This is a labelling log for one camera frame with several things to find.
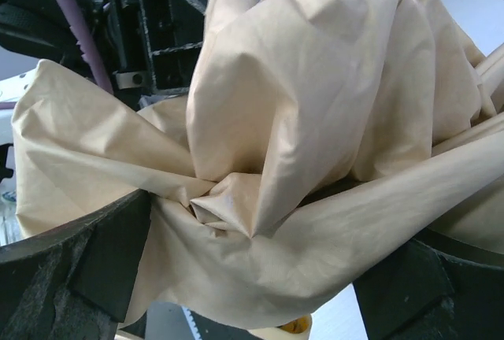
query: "beige fabric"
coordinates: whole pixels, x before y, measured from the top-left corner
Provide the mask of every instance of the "beige fabric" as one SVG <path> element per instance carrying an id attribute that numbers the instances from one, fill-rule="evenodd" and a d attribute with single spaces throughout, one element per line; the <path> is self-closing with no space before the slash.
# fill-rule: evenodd
<path id="1" fill-rule="evenodd" d="M 504 177 L 464 200 L 431 229 L 462 242 L 504 254 Z"/>
<path id="2" fill-rule="evenodd" d="M 164 299 L 285 324 L 504 175 L 500 125 L 469 135 L 502 86 L 478 58 L 439 0 L 209 0 L 187 99 L 134 113 L 39 64 L 13 116 L 20 225 L 148 190 L 128 322 Z M 296 209 L 345 176 L 372 181 Z"/>
<path id="3" fill-rule="evenodd" d="M 476 67 L 484 84 L 485 96 L 491 100 L 497 111 L 504 105 L 504 44 Z"/>

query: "crumpled cloth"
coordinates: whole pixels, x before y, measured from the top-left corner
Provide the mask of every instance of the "crumpled cloth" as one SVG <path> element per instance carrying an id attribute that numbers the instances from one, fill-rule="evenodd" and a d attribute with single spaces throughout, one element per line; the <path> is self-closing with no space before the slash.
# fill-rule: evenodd
<path id="1" fill-rule="evenodd" d="M 13 116 L 18 220 L 31 236 L 148 190 L 127 323 L 157 299 L 287 323 L 504 175 L 503 54 L 439 0 L 209 0 L 186 98 L 135 113 L 40 62 Z M 342 178 L 362 184 L 296 209 Z"/>

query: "purple cable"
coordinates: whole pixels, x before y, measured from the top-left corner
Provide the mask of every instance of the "purple cable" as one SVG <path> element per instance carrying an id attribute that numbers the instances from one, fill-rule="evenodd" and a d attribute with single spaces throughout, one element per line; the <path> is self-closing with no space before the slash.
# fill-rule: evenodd
<path id="1" fill-rule="evenodd" d="M 63 11 L 66 20 L 70 24 L 70 30 L 77 38 L 77 42 L 83 52 L 82 57 L 89 64 L 94 81 L 105 91 L 112 94 L 113 90 L 109 76 L 76 0 L 56 0 L 56 2 L 61 7 L 61 11 Z"/>

